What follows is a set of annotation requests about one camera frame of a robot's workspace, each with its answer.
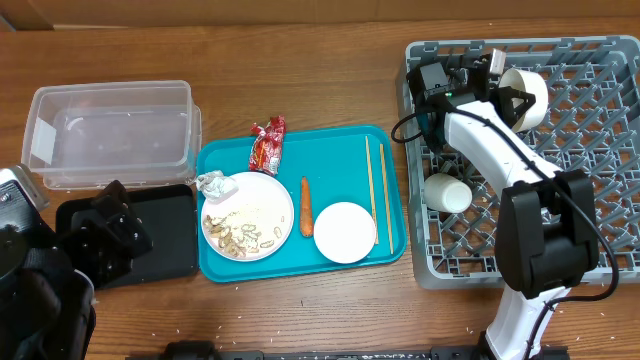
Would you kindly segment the white bowl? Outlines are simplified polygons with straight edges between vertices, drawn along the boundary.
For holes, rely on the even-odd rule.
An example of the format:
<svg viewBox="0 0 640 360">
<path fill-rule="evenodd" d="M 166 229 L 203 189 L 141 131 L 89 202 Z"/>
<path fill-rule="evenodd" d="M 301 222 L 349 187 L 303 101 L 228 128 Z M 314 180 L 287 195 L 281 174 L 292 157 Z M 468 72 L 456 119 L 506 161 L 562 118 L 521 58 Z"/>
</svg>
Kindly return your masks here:
<svg viewBox="0 0 640 360">
<path fill-rule="evenodd" d="M 526 131 L 542 123 L 548 109 L 549 95 L 540 74 L 511 68 L 503 73 L 499 87 L 518 91 L 510 99 L 515 117 L 507 119 L 506 115 L 503 116 L 513 132 Z"/>
</svg>

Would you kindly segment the small white cup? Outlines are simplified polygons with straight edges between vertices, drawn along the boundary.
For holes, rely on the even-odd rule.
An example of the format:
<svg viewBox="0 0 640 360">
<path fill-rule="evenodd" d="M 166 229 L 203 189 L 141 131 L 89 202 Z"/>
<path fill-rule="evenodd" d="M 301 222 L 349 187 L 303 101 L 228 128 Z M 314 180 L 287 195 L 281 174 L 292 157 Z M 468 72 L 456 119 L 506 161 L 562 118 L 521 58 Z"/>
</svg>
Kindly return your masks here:
<svg viewBox="0 0 640 360">
<path fill-rule="evenodd" d="M 472 192 L 462 181 L 446 173 L 437 173 L 424 181 L 423 198 L 430 209 L 461 213 L 470 206 Z"/>
</svg>

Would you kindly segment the wooden chopstick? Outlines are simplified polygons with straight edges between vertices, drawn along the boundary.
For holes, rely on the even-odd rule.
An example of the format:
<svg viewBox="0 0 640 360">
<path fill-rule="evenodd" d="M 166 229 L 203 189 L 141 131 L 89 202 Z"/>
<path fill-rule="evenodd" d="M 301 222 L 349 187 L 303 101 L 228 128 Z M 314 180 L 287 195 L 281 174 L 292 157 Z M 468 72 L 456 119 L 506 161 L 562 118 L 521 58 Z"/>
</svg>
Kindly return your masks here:
<svg viewBox="0 0 640 360">
<path fill-rule="evenodd" d="M 389 198 L 389 189 L 388 189 L 387 167 L 386 167 L 384 144 L 382 143 L 379 145 L 379 152 L 380 152 L 381 173 L 382 173 L 382 181 L 383 181 L 389 249 L 390 249 L 390 254 L 394 255 L 394 241 L 393 241 L 393 232 L 392 232 L 393 227 L 391 222 L 391 208 L 390 208 L 390 198 Z"/>
<path fill-rule="evenodd" d="M 374 244 L 378 245 L 379 244 L 379 238 L 378 238 L 378 225 L 377 225 L 377 212 L 376 212 L 376 199 L 375 199 L 375 184 L 374 184 L 374 179 L 373 179 L 373 172 L 372 172 L 372 162 L 371 162 L 371 151 L 370 151 L 370 143 L 369 143 L 369 137 L 365 136 L 365 154 L 366 154 L 366 161 L 367 161 L 367 173 L 368 173 L 368 183 L 369 183 L 369 193 L 370 193 L 370 204 L 371 204 L 371 216 L 374 222 L 374 235 L 375 235 L 375 240 L 374 240 Z"/>
</svg>

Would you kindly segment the white napkin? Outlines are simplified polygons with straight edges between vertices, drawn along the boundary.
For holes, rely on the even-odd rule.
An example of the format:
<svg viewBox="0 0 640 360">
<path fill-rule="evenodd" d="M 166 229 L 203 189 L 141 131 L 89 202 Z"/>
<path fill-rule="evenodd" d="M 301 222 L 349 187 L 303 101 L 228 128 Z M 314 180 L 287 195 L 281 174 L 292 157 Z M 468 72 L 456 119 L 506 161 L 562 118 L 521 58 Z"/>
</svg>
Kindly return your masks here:
<svg viewBox="0 0 640 360">
<path fill-rule="evenodd" d="M 196 188 L 204 197 L 214 203 L 225 201 L 239 190 L 239 185 L 220 170 L 198 175 Z"/>
</svg>

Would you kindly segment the food scraps and rice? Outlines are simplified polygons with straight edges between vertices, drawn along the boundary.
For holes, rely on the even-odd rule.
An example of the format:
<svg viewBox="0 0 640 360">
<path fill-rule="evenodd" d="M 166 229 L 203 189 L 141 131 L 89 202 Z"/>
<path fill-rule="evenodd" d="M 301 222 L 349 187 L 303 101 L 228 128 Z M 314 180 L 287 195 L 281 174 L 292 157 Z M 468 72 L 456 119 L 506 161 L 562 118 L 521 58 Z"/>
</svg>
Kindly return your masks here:
<svg viewBox="0 0 640 360">
<path fill-rule="evenodd" d="M 239 262 L 266 258 L 278 250 L 291 230 L 291 216 L 253 205 L 208 206 L 201 228 L 209 246 L 219 255 Z"/>
</svg>

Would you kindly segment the large white plate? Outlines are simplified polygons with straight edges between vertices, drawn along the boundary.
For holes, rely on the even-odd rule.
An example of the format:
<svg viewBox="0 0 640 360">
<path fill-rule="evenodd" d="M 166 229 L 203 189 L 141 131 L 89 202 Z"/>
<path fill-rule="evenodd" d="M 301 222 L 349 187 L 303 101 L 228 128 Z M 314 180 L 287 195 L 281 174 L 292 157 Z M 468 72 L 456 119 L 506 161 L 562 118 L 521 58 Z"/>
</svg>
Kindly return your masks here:
<svg viewBox="0 0 640 360">
<path fill-rule="evenodd" d="M 289 192 L 279 181 L 260 172 L 241 172 L 232 175 L 231 178 L 237 182 L 239 190 L 220 203 L 205 200 L 201 208 L 201 214 L 203 209 L 208 206 L 253 205 L 264 207 L 271 212 L 276 210 L 284 212 L 287 210 L 292 218 L 289 235 L 291 234 L 295 219 L 293 201 Z"/>
</svg>

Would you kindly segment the red snack wrapper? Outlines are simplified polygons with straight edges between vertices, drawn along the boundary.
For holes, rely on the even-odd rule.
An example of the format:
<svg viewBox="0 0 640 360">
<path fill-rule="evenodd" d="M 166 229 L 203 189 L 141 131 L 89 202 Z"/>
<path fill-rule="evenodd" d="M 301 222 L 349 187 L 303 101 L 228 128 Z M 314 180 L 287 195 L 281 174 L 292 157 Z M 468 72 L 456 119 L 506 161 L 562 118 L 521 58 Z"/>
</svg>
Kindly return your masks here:
<svg viewBox="0 0 640 360">
<path fill-rule="evenodd" d="M 249 170 L 276 176 L 282 160 L 282 147 L 286 135 L 285 117 L 271 117 L 264 127 L 254 123 L 250 131 L 256 138 L 249 156 Z"/>
</svg>

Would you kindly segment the orange carrot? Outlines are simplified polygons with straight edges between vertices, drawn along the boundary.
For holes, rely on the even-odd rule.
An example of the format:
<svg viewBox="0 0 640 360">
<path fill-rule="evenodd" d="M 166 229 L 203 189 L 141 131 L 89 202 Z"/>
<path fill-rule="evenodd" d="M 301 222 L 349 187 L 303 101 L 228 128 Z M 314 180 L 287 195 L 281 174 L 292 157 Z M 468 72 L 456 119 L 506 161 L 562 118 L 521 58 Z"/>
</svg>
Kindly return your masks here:
<svg viewBox="0 0 640 360">
<path fill-rule="evenodd" d="M 314 223 L 312 214 L 311 191 L 306 177 L 301 179 L 300 200 L 300 232 L 304 237 L 313 235 Z"/>
</svg>

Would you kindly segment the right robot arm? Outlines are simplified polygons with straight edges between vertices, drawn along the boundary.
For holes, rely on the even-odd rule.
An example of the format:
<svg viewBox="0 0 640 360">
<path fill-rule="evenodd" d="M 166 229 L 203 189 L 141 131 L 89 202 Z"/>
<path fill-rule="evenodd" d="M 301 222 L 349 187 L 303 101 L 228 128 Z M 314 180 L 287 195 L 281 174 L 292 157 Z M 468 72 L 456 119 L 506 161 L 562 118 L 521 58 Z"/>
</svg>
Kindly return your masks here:
<svg viewBox="0 0 640 360">
<path fill-rule="evenodd" d="M 416 120 L 434 153 L 451 147 L 499 199 L 494 256 L 505 288 L 477 359 L 562 359 L 542 350 L 541 334 L 557 304 L 599 259 L 591 180 L 538 155 L 519 133 L 538 126 L 549 106 L 544 78 L 508 69 L 495 50 L 455 67 L 442 61 L 406 74 Z"/>
</svg>

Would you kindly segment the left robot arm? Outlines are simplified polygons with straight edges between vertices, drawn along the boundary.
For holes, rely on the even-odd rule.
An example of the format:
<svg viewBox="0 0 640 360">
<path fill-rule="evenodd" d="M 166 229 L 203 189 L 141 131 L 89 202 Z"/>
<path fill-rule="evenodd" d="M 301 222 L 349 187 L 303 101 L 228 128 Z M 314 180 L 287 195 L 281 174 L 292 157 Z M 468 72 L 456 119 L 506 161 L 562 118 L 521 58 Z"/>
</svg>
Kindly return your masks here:
<svg viewBox="0 0 640 360">
<path fill-rule="evenodd" d="M 53 231 L 16 180 L 1 186 L 1 356 L 82 359 L 96 289 L 132 271 L 153 242 L 119 181 L 90 201 L 100 221 Z"/>
</svg>

